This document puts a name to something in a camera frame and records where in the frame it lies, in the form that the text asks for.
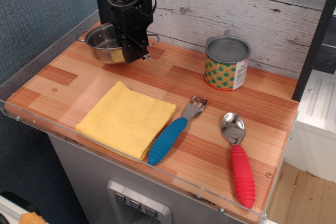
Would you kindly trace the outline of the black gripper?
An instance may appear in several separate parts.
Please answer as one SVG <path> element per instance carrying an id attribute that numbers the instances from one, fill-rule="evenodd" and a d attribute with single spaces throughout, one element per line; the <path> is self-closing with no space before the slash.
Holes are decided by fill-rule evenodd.
<path id="1" fill-rule="evenodd" d="M 125 62 L 150 59 L 147 28 L 153 22 L 152 0 L 108 0 L 108 4 L 112 23 L 133 41 L 121 42 Z"/>

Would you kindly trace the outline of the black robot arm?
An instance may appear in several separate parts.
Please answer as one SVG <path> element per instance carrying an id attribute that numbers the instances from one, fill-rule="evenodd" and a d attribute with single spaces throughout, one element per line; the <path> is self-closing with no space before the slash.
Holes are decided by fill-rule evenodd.
<path id="1" fill-rule="evenodd" d="M 125 62 L 148 59 L 147 29 L 153 23 L 156 0 L 107 0 L 110 21 Z"/>

